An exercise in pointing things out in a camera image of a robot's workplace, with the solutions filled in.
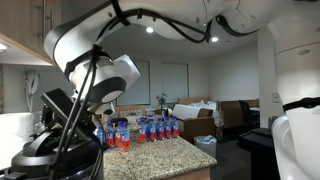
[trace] kitchen counter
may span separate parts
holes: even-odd
[[[186,174],[210,179],[209,168],[217,164],[216,159],[182,138],[144,144],[135,139],[128,152],[114,148],[104,153],[104,179],[179,179]]]

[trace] black appliance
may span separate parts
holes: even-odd
[[[241,134],[238,145],[251,153],[251,180],[280,180],[270,129],[252,129]]]

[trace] recessed light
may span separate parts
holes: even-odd
[[[213,37],[213,38],[211,39],[211,41],[212,41],[212,42],[217,42],[217,41],[219,41],[219,39],[218,39],[217,37]]]
[[[8,46],[0,42],[0,49],[8,49]]]
[[[152,32],[153,32],[153,29],[152,29],[152,27],[148,27],[148,28],[146,29],[146,31],[147,31],[148,33],[152,33]]]

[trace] bottle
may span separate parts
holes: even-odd
[[[157,139],[164,140],[164,128],[162,123],[162,118],[158,118],[158,122],[156,124],[156,132],[157,132]]]
[[[128,124],[123,124],[122,148],[124,151],[130,149],[130,131],[127,129]]]
[[[111,122],[107,122],[106,129],[106,144],[109,148],[114,148],[114,129],[111,127]]]
[[[173,116],[173,120],[171,121],[171,131],[172,131],[172,137],[174,138],[179,137],[179,124],[176,116]]]
[[[144,119],[141,119],[139,126],[139,142],[145,143],[147,142],[147,126],[145,124]]]
[[[103,138],[103,130],[101,126],[97,126],[97,137],[99,138],[100,142],[103,143],[104,142],[104,138]]]
[[[164,122],[164,133],[166,139],[171,139],[172,136],[172,131],[171,131],[171,124],[169,121],[169,117],[165,117],[165,122]]]
[[[121,145],[122,145],[122,125],[123,125],[122,121],[119,121],[118,128],[115,133],[117,147],[121,147]]]
[[[147,126],[147,141],[150,141],[150,122],[153,121],[153,118],[149,118],[147,120],[146,126]]]
[[[151,142],[157,141],[156,125],[153,122],[153,118],[149,119],[149,139]]]

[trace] sofa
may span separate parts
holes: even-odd
[[[179,123],[180,137],[194,144],[194,137],[216,136],[216,127],[213,110],[176,104],[173,108],[173,116]]]

